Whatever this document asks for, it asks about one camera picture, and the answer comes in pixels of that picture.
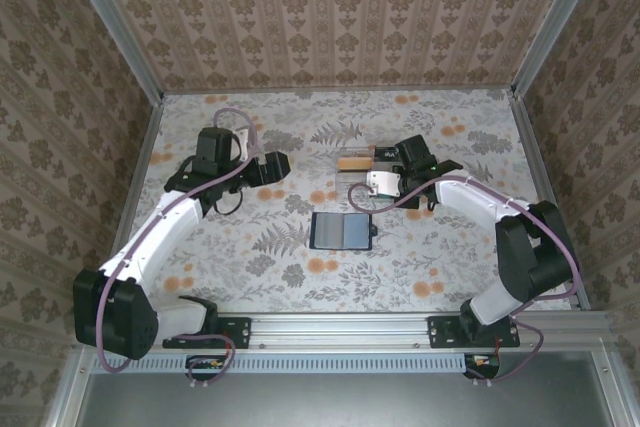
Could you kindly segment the blue card holder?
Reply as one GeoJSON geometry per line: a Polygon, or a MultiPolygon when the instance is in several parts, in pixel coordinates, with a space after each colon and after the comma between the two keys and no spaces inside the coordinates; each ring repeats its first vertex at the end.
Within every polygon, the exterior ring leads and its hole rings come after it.
{"type": "Polygon", "coordinates": [[[365,213],[314,212],[309,248],[312,250],[371,251],[378,234],[373,218],[365,213]]]}

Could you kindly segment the grey metal panel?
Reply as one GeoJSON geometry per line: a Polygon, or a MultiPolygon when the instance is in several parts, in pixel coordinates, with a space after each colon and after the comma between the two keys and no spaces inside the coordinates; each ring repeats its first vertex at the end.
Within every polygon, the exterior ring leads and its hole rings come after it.
{"type": "Polygon", "coordinates": [[[613,427],[588,372],[475,386],[458,375],[94,377],[78,427],[613,427]]]}

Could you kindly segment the black connector board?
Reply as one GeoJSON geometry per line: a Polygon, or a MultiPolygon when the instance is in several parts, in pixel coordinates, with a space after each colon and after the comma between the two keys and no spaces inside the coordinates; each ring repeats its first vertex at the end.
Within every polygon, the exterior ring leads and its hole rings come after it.
{"type": "Polygon", "coordinates": [[[233,364],[234,356],[188,356],[185,360],[186,377],[195,384],[211,384],[223,375],[233,364]]]}
{"type": "Polygon", "coordinates": [[[465,372],[463,375],[471,380],[494,379],[500,369],[498,354],[465,354],[465,372]]]}

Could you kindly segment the floral patterned table cover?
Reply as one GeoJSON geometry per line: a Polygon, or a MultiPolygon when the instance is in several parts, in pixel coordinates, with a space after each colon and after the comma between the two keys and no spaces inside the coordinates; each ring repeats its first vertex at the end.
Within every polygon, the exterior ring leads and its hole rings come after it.
{"type": "Polygon", "coordinates": [[[336,189],[337,154],[421,135],[439,159],[507,196],[535,202],[508,90],[421,90],[172,95],[137,206],[140,226],[167,179],[218,122],[256,125],[260,147],[281,151],[281,182],[227,195],[164,263],[150,289],[231,312],[454,311],[497,278],[490,231],[448,207],[385,211],[373,204],[371,251],[309,248],[314,212],[345,213],[368,200],[336,189]]]}

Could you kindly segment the aluminium side rail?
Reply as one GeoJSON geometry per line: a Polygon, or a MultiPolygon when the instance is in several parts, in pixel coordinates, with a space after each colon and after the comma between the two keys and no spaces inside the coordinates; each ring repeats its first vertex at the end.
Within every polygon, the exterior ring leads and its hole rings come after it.
{"type": "Polygon", "coordinates": [[[124,247],[132,231],[133,222],[136,217],[137,206],[144,186],[144,179],[151,160],[155,139],[158,135],[162,116],[163,100],[154,104],[151,108],[149,122],[140,147],[137,163],[131,178],[131,183],[127,193],[118,228],[114,237],[111,254],[117,254],[124,247]]]}
{"type": "MultiPolygon", "coordinates": [[[[540,200],[550,201],[558,206],[524,100],[510,90],[508,90],[507,93],[514,122],[519,133],[538,198],[540,200]]],[[[579,280],[578,283],[574,281],[566,282],[564,284],[564,290],[566,291],[565,298],[569,300],[572,309],[581,311],[591,310],[591,305],[581,280],[579,280]]]]}

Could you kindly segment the aluminium frame post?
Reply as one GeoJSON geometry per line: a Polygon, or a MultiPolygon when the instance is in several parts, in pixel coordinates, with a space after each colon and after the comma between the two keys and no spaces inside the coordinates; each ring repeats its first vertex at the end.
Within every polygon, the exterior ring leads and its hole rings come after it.
{"type": "Polygon", "coordinates": [[[516,98],[523,97],[550,55],[579,0],[553,0],[511,84],[516,98]]]}
{"type": "Polygon", "coordinates": [[[135,38],[116,0],[90,0],[109,34],[124,57],[131,72],[144,91],[151,106],[157,108],[162,103],[164,89],[157,75],[147,61],[141,43],[135,38]]]}

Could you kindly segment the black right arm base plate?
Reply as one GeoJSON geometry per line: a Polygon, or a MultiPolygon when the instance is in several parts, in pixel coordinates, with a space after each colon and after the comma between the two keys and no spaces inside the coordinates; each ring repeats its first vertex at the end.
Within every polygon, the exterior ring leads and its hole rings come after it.
{"type": "Polygon", "coordinates": [[[427,318],[427,324],[433,349],[520,346],[518,328],[508,317],[483,325],[463,316],[431,316],[427,318]]]}

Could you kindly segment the aluminium front rail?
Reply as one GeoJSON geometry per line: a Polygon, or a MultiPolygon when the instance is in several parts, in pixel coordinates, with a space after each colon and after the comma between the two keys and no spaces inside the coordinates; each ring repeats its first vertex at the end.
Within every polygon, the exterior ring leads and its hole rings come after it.
{"type": "MultiPolygon", "coordinates": [[[[266,351],[405,351],[432,349],[447,351],[488,351],[490,348],[430,347],[427,318],[456,315],[454,313],[382,313],[382,314],[214,314],[218,317],[249,317],[251,336],[247,349],[266,351]]],[[[163,347],[164,340],[182,334],[199,332],[195,322],[175,314],[160,313],[158,336],[149,339],[151,330],[136,326],[132,337],[143,337],[143,350],[133,355],[140,358],[153,347],[163,347]]],[[[518,328],[520,346],[534,347],[543,336],[543,347],[549,351],[586,351],[613,342],[613,334],[604,314],[589,311],[532,311],[511,320],[518,328]]]]}

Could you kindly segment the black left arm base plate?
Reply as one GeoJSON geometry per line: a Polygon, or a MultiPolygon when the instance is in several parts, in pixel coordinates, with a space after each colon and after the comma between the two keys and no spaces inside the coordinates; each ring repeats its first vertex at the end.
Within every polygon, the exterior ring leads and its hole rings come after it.
{"type": "MultiPolygon", "coordinates": [[[[218,317],[216,320],[206,321],[197,335],[216,334],[224,336],[234,342],[237,349],[247,349],[251,336],[251,319],[249,317],[218,317]]],[[[221,339],[187,340],[170,338],[164,340],[162,346],[166,349],[223,349],[228,344],[221,339]]]]}

